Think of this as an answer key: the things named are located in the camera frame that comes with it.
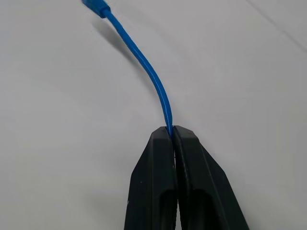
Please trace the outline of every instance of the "white surface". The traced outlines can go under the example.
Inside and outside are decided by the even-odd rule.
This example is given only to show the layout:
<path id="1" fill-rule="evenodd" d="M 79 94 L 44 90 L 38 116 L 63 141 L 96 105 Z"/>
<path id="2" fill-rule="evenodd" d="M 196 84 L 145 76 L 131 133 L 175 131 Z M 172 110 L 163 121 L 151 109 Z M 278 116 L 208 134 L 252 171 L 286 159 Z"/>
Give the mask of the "white surface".
<path id="1" fill-rule="evenodd" d="M 109 3 L 250 229 L 307 229 L 307 2 Z M 122 230 L 164 125 L 145 72 L 78 0 L 2 0 L 0 53 L 0 229 Z"/>

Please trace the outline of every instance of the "cable end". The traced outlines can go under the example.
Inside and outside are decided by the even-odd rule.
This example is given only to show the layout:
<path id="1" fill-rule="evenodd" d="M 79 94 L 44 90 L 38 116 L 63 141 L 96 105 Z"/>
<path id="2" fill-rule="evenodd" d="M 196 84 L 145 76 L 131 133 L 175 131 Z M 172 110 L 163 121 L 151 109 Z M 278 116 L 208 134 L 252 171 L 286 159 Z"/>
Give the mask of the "cable end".
<path id="1" fill-rule="evenodd" d="M 83 4 L 96 13 L 99 17 L 105 18 L 103 11 L 111 11 L 108 4 L 103 0 L 82 0 Z"/>

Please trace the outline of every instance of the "blue cable connector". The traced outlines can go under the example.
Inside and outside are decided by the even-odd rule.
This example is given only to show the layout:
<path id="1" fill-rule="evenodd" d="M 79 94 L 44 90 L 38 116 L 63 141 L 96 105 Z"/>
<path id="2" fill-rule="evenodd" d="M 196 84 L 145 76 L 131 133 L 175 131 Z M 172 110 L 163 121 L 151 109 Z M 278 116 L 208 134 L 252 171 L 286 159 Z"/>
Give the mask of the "blue cable connector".
<path id="1" fill-rule="evenodd" d="M 126 43 L 127 47 L 130 51 L 134 54 L 137 58 L 139 63 L 143 66 L 146 70 L 147 74 L 149 75 L 150 79 L 153 82 L 153 85 L 158 93 L 162 110 L 164 113 L 164 119 L 166 122 L 166 128 L 170 136 L 173 134 L 173 118 L 172 118 L 172 111 L 171 106 L 169 104 L 169 100 L 165 89 L 154 71 L 153 67 L 150 65 L 146 57 L 142 54 L 142 52 L 138 49 L 136 44 L 132 41 L 130 36 L 124 30 L 120 22 L 116 19 L 116 17 L 112 14 L 110 7 L 108 4 L 103 0 L 82 0 L 84 5 L 86 5 L 89 9 L 91 9 L 94 13 L 96 13 L 101 18 L 108 18 L 108 20 L 113 24 L 118 34 L 121 36 L 123 41 Z"/>

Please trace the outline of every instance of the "cable connector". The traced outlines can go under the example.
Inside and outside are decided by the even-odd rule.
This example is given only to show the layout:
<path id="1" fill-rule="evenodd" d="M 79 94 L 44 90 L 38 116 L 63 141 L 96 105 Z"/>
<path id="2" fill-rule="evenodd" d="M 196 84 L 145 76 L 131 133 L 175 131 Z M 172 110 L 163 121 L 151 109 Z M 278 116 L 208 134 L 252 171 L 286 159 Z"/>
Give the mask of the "cable connector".
<path id="1" fill-rule="evenodd" d="M 96 13 L 99 17 L 105 18 L 104 11 L 111 11 L 108 4 L 103 0 L 82 0 L 83 4 Z"/>

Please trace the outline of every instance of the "blue cable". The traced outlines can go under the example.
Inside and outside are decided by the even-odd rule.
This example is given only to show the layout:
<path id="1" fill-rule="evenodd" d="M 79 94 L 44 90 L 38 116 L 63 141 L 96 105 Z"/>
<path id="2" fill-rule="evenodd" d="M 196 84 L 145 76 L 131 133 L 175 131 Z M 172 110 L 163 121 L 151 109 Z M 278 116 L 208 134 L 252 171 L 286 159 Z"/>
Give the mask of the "blue cable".
<path id="1" fill-rule="evenodd" d="M 158 93 L 162 110 L 164 113 L 164 119 L 166 123 L 166 128 L 170 136 L 173 134 L 173 118 L 172 118 L 172 111 L 171 106 L 169 104 L 169 100 L 165 89 L 154 71 L 153 67 L 150 65 L 146 57 L 142 54 L 142 52 L 138 49 L 136 44 L 132 41 L 130 36 L 127 34 L 125 29 L 122 27 L 120 22 L 116 19 L 116 17 L 112 14 L 110 7 L 108 4 L 103 0 L 82 0 L 82 2 L 93 12 L 98 14 L 101 18 L 108 18 L 108 20 L 112 23 L 118 34 L 121 36 L 127 47 L 130 51 L 134 54 L 137 58 L 139 63 L 143 66 L 146 70 L 147 74 L 149 75 L 150 79 L 153 82 L 153 85 Z"/>

